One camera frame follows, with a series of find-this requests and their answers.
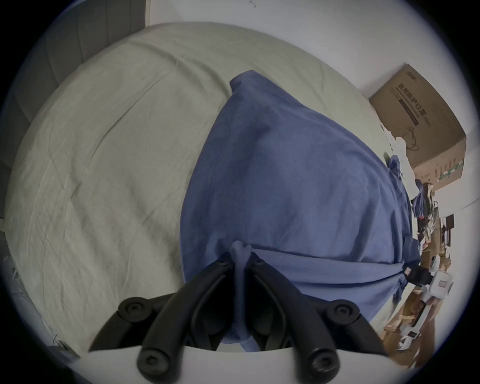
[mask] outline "black bolt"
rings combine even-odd
[[[145,307],[142,303],[133,302],[133,303],[130,303],[130,304],[127,305],[127,307],[125,308],[125,311],[128,314],[133,314],[133,313],[138,313],[138,312],[143,311],[144,308]]]
[[[352,314],[352,309],[346,305],[339,305],[335,308],[335,313],[339,316],[348,317]]]
[[[317,352],[310,359],[310,370],[315,376],[335,374],[338,369],[338,358],[331,351]]]
[[[170,368],[168,357],[156,349],[146,349],[140,352],[137,366],[148,375],[163,375]]]

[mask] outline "blue cloth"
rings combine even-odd
[[[235,320],[225,342],[250,336],[243,273],[251,250],[302,293],[351,300],[371,320],[400,298],[403,263],[420,261],[398,158],[386,167],[355,135],[254,71],[230,85],[183,202],[184,279],[232,253]]]
[[[423,184],[420,180],[415,180],[415,184],[419,189],[419,194],[412,200],[413,214],[416,218],[423,219],[425,214],[423,208]]]

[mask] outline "gray headboard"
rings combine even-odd
[[[84,0],[62,13],[39,39],[0,112],[0,218],[15,155],[30,123],[81,63],[145,28],[146,0]]]

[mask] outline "mattress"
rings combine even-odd
[[[33,304],[78,354],[118,304],[182,285],[183,198],[229,81],[255,70],[359,137],[392,148],[368,100],[314,56],[212,23],[146,28],[82,64],[22,141],[7,242]]]

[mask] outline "chinese characters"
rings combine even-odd
[[[408,91],[408,88],[406,88],[402,83],[398,86],[402,90],[402,92],[405,94],[408,100],[415,106],[417,111],[420,113],[420,115],[424,116],[426,114],[425,109],[421,107],[420,103],[417,101],[416,98],[413,97],[412,93]]]

